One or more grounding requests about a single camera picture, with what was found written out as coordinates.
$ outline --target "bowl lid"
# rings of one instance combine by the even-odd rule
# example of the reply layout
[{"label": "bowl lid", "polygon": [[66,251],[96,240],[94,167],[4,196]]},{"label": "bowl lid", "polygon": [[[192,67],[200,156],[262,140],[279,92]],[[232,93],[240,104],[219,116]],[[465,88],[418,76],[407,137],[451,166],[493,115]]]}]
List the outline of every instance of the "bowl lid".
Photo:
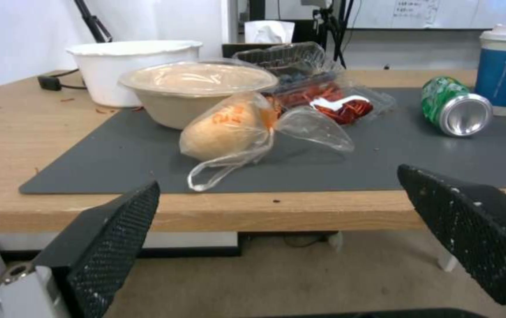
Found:
[{"label": "bowl lid", "polygon": [[147,67],[121,75],[120,83],[163,95],[215,97],[269,89],[279,79],[252,64],[226,59]]}]

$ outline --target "textured rubber pad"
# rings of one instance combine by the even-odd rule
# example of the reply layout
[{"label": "textured rubber pad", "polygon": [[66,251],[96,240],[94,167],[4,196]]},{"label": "textured rubber pad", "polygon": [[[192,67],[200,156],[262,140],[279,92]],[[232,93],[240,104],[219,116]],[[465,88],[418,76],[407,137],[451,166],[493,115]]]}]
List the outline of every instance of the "textured rubber pad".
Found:
[{"label": "textured rubber pad", "polygon": [[506,194],[407,165],[398,167],[398,179],[435,237],[506,304]]},{"label": "textured rubber pad", "polygon": [[51,268],[72,317],[104,315],[141,250],[159,194],[153,182],[83,211],[35,258]]}]

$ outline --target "whiteboard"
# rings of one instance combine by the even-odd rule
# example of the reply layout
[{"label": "whiteboard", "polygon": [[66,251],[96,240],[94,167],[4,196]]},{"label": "whiteboard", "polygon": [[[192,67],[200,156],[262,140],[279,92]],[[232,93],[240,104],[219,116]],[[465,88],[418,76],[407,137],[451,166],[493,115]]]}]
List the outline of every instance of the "whiteboard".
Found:
[{"label": "whiteboard", "polygon": [[353,1],[348,28],[491,29],[506,24],[506,0]]}]

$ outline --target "table leg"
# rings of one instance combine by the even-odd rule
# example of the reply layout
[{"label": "table leg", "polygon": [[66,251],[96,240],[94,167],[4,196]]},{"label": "table leg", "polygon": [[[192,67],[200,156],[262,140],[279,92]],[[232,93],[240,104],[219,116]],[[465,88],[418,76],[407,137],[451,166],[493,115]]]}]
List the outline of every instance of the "table leg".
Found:
[{"label": "table leg", "polygon": [[457,258],[443,248],[443,251],[437,258],[437,264],[444,272],[451,272],[457,265]]},{"label": "table leg", "polygon": [[328,236],[328,244],[333,247],[336,252],[340,252],[344,246],[344,235],[339,231],[338,233]]}]

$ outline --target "wooden table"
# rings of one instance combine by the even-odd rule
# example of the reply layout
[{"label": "wooden table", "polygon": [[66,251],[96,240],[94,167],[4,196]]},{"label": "wooden table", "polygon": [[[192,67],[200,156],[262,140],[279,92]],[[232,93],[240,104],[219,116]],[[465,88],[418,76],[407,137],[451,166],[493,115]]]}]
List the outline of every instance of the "wooden table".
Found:
[{"label": "wooden table", "polygon": [[[350,71],[369,87],[418,87],[439,74],[467,85],[475,71]],[[70,76],[66,83],[77,83]],[[22,195],[18,186],[113,110],[86,91],[43,91],[35,78],[0,86],[0,233],[60,231],[114,195]],[[154,231],[301,231],[424,227],[404,191],[162,195]]]}]

